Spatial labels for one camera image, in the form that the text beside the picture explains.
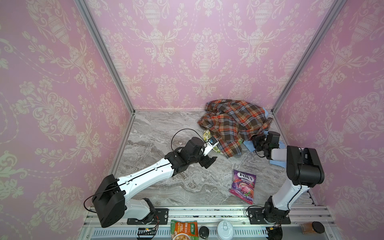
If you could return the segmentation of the red plaid flannel shirt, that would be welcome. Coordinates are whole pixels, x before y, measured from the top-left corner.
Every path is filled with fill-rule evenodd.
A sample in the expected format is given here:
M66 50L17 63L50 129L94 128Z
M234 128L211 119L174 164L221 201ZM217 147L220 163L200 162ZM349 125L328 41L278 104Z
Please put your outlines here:
M268 131L273 121L262 107L241 100L210 101L205 111L198 125L218 140L218 148L227 158L240 155L241 144Z

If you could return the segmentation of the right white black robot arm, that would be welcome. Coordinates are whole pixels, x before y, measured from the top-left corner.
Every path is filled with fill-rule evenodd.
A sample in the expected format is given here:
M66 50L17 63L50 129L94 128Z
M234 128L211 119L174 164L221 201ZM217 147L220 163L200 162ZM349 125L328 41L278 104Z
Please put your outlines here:
M280 134L254 135L251 141L256 152L263 152L270 161L286 164L287 179L277 193L270 196L264 206L264 219L281 224L289 215L292 204L310 188L323 183L325 173L316 149L296 146L279 147Z

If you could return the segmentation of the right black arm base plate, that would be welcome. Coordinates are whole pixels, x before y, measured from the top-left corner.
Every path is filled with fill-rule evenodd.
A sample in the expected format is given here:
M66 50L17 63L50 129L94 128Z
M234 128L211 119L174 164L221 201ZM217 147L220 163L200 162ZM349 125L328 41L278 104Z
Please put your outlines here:
M251 225L290 225L289 211L249 208L246 210Z

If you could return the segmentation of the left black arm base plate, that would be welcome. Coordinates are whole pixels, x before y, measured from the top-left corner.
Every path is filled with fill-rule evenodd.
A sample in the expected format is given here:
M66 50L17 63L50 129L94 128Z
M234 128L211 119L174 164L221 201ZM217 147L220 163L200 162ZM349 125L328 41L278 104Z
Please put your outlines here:
M142 220L127 219L127 225L167 225L168 224L169 209L155 208L148 216Z

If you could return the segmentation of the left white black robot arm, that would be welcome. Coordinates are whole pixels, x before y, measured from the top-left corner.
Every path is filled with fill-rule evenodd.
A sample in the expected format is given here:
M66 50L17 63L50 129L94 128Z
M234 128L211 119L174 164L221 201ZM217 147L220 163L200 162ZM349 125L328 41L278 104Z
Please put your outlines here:
M154 222L157 213L152 202L148 198L135 200L134 196L184 172L192 164L209 168L217 158L208 154L218 143L214 137L207 141L193 137L185 146L172 150L157 163L141 171L118 178L113 174L106 176L91 197L101 227L108 228L124 218L144 225Z

